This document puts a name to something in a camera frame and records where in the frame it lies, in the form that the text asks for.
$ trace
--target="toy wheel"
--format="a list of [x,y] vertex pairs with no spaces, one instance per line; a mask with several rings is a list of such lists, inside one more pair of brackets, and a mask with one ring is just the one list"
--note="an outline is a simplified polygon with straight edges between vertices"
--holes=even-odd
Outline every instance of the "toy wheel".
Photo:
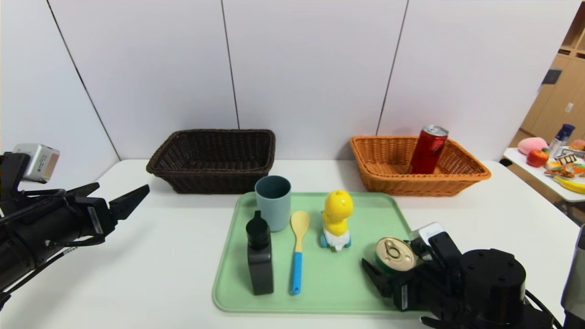
[[327,243],[327,239],[325,239],[325,234],[321,234],[321,248],[327,248],[329,244]]

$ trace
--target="yellow toy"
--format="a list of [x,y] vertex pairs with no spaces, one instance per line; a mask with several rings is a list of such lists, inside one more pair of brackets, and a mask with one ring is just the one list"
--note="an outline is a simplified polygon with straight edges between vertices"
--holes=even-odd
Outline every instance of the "yellow toy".
[[321,247],[332,246],[335,251],[352,245],[352,239],[347,228],[347,219],[353,213],[352,196],[347,191],[335,190],[325,199],[323,210],[323,234]]

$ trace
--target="green tray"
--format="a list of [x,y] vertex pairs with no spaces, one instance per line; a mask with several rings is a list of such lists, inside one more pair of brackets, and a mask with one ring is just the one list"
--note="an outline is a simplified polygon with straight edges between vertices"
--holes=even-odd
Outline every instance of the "green tray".
[[244,194],[232,218],[213,289],[214,303],[227,312],[260,313],[354,313],[398,312],[384,301],[364,274],[360,261],[373,261],[376,242],[382,237],[408,239],[410,228],[394,199],[383,193],[351,193],[354,203],[349,218],[352,246],[335,252],[321,248],[321,211],[327,193],[293,193],[291,211],[311,215],[303,239],[301,293],[290,294],[295,236],[290,225],[271,234],[274,293],[252,294],[247,264],[246,224],[257,210],[256,194]]

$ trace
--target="banana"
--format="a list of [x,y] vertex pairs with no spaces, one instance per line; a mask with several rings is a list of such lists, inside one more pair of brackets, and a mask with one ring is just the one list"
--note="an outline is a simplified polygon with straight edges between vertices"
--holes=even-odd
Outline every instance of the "banana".
[[575,183],[574,181],[563,179],[560,178],[559,176],[555,176],[554,178],[561,184],[561,186],[563,186],[567,190],[585,194],[585,184]]

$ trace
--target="orange wicker basket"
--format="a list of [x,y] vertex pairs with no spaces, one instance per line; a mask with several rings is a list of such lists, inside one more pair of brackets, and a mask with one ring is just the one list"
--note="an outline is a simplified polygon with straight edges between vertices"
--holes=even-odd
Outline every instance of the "orange wicker basket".
[[351,145],[368,191],[395,196],[454,196],[491,173],[448,139],[433,174],[408,174],[417,136],[356,136]]

